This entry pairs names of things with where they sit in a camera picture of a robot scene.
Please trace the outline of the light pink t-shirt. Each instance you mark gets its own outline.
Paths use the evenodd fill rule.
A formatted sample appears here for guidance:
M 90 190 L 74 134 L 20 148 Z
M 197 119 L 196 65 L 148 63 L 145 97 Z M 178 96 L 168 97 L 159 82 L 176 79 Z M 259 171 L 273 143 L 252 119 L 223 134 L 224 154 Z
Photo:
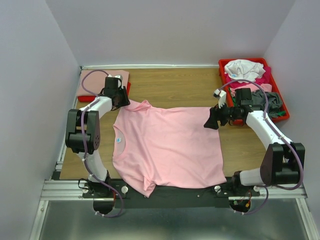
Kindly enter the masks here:
M 208 107 L 158 108 L 132 101 L 120 109 L 112 163 L 149 197 L 156 186 L 203 189 L 226 182 L 219 132 L 205 128 Z

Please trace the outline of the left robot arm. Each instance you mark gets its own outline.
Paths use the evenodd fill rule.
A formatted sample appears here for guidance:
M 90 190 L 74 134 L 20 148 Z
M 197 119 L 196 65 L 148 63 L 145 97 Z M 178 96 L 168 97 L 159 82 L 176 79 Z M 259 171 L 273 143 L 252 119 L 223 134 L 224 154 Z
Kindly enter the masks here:
M 104 167 L 98 148 L 101 141 L 100 118 L 130 104 L 125 86 L 104 87 L 92 102 L 67 114 L 65 145 L 77 154 L 88 173 L 88 190 L 99 197 L 121 194 L 111 186 L 109 171 Z

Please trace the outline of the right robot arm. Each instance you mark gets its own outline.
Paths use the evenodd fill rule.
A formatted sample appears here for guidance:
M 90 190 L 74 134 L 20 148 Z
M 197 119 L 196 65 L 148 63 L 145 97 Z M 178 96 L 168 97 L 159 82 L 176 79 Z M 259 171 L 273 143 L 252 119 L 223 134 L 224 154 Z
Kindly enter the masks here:
M 205 128 L 217 130 L 228 122 L 242 120 L 250 127 L 265 147 L 265 155 L 259 168 L 235 172 L 230 191 L 241 196 L 248 186 L 274 186 L 292 191 L 299 188 L 304 178 L 305 147 L 286 137 L 271 121 L 267 105 L 256 104 L 251 90 L 236 91 L 236 105 L 228 107 L 227 93 L 216 89 L 213 93 L 217 105 L 210 108 Z

